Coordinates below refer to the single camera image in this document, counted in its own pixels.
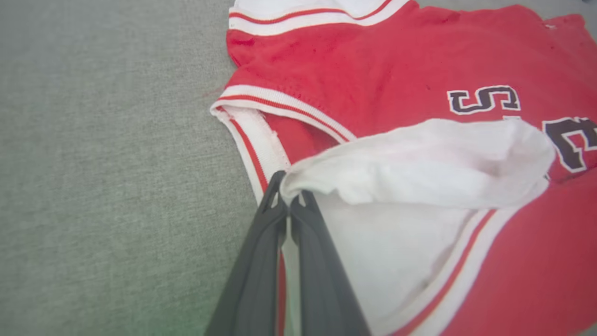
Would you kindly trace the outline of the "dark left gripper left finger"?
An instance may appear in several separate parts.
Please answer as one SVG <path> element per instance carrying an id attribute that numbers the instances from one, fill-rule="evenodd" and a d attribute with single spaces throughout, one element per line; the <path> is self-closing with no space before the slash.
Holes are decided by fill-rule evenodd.
<path id="1" fill-rule="evenodd" d="M 277 336 L 279 239 L 288 214 L 277 200 L 283 170 L 271 177 L 205 334 Z"/>

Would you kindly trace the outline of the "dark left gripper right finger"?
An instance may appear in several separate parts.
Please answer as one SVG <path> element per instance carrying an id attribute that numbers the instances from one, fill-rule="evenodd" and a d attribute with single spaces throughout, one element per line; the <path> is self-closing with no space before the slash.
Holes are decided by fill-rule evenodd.
<path id="1" fill-rule="evenodd" d="M 301 191 L 290 205 L 298 249 L 303 336 L 371 334 L 315 196 Z"/>

